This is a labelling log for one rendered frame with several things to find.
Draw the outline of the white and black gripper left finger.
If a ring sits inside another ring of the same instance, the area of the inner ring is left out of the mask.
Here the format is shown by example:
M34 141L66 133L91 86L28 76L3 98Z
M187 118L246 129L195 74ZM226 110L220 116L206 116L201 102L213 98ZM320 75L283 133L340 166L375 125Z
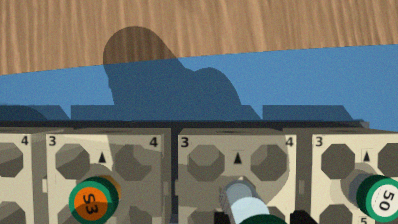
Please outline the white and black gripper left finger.
M231 224L228 214L224 212L214 212L214 224Z

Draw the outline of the beige bucket adapter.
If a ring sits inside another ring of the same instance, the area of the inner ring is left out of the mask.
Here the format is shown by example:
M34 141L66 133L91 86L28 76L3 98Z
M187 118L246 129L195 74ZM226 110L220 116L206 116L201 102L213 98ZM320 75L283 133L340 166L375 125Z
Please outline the beige bucket adapter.
M295 210L305 210L318 224L398 224L398 217L377 222L349 200L349 184L360 173L398 181L398 132L369 128L283 128L283 132L296 135Z
M118 207L104 224L169 224L171 128L82 128L46 134L46 142L49 224L81 224L69 195L97 175L121 186ZM151 155L141 145L133 154L127 144L141 144Z
M46 134L67 130L0 127L0 224L49 224Z
M251 183L289 224L295 210L296 135L271 128L183 128L175 180L178 224L214 224L214 212L222 212L222 187L235 179Z

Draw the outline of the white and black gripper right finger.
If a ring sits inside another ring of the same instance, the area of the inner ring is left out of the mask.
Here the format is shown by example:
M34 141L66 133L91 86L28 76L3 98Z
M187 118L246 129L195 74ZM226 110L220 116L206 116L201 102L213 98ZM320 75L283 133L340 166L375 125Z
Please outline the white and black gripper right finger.
M318 224L305 210L294 210L290 213L289 224Z

